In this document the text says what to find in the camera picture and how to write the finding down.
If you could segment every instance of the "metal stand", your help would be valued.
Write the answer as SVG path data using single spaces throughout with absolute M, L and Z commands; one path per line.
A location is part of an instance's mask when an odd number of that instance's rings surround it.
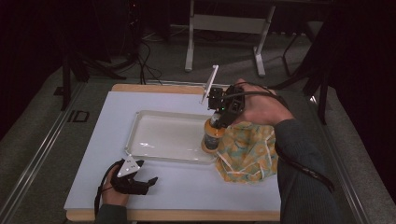
M 185 71 L 192 71 L 192 62 L 194 54 L 194 29 L 197 30 L 211 30 L 224 32 L 237 32 L 260 35 L 261 39 L 259 45 L 254 47 L 253 54 L 257 65 L 257 71 L 260 77 L 265 76 L 264 65 L 262 62 L 262 46 L 264 45 L 265 37 L 270 28 L 271 19 L 275 12 L 275 6 L 271 6 L 266 19 L 251 19 L 251 18 L 236 18 L 223 17 L 212 15 L 194 14 L 194 0 L 191 0 L 190 6 L 190 30 L 189 30 L 189 45 L 187 48 L 187 57 Z

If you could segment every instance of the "hand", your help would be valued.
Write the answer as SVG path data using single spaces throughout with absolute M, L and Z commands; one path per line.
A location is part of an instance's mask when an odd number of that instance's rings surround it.
M 113 189 L 110 183 L 111 177 L 119 166 L 114 166 L 106 177 L 106 183 L 103 185 L 102 200 L 103 203 L 126 206 L 129 199 L 129 194 L 122 194 Z
M 244 91 L 265 91 L 260 86 L 244 82 L 246 82 L 244 79 L 239 78 L 235 86 L 241 87 Z M 294 119 L 294 116 L 277 99 L 255 94 L 245 96 L 245 110 L 234 123 L 249 121 L 255 124 L 275 126 L 284 119 Z

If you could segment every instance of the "towel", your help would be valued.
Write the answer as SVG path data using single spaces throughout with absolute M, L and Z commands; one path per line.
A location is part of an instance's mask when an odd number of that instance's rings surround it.
M 277 172 L 275 132 L 270 125 L 240 122 L 219 140 L 216 168 L 227 182 L 257 183 Z

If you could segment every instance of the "white table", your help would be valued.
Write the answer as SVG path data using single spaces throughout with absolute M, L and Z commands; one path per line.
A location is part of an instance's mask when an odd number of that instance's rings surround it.
M 94 220 L 93 199 L 107 168 L 123 151 L 137 111 L 147 109 L 211 115 L 203 88 L 116 85 L 105 101 L 64 205 L 72 221 Z M 128 219 L 137 221 L 279 220 L 276 175 L 255 185 L 226 183 L 214 164 L 146 160 L 135 179 L 159 179 L 148 195 L 133 195 Z

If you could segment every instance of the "gray sleeve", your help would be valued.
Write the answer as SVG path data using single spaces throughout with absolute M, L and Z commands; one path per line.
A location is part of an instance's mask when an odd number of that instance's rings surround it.
M 304 125 L 288 119 L 275 126 L 276 143 L 292 160 L 320 174 L 324 163 Z M 277 167 L 281 197 L 281 223 L 341 223 L 335 200 L 323 183 L 279 159 Z
M 112 204 L 102 204 L 95 224 L 127 224 L 126 207 Z

